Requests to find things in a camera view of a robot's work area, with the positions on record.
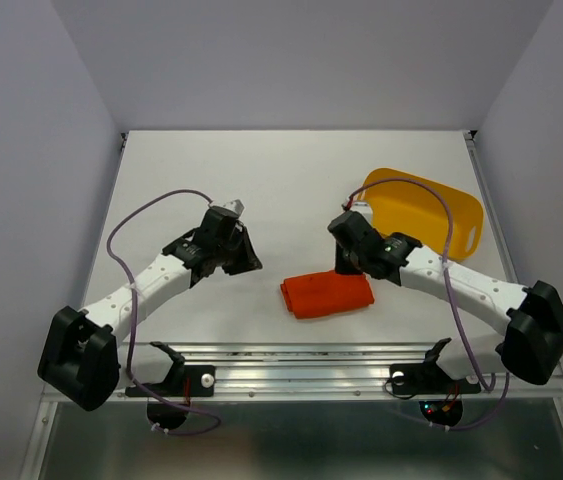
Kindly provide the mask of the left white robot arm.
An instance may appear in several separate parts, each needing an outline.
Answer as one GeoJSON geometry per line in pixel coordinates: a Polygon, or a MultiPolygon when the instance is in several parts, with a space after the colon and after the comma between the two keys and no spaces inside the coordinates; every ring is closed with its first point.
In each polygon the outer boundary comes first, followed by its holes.
{"type": "Polygon", "coordinates": [[[163,304],[218,268],[233,276],[262,268],[239,200],[211,204],[200,226],[175,239],[125,285],[79,310],[52,318],[38,376],[86,411],[121,386],[120,343],[163,304]]]}

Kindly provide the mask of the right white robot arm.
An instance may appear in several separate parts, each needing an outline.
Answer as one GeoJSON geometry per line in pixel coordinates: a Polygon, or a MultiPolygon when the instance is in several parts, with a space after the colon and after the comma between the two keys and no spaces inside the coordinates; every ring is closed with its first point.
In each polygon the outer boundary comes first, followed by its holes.
{"type": "Polygon", "coordinates": [[[446,301],[491,328],[488,335],[444,338],[419,363],[400,364],[396,385],[405,395],[436,393],[477,374],[510,373],[544,385],[563,355],[563,303],[558,291],[496,280],[443,259],[406,234],[382,236],[366,218],[347,211],[328,226],[337,245],[337,271],[366,274],[446,301]]]}

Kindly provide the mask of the orange t shirt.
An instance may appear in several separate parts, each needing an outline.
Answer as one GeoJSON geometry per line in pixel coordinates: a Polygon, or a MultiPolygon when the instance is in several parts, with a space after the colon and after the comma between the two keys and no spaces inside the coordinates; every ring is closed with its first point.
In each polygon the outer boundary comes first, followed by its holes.
{"type": "Polygon", "coordinates": [[[334,270],[286,278],[280,290],[287,310],[298,320],[356,311],[375,301],[364,275],[342,275],[334,270]]]}

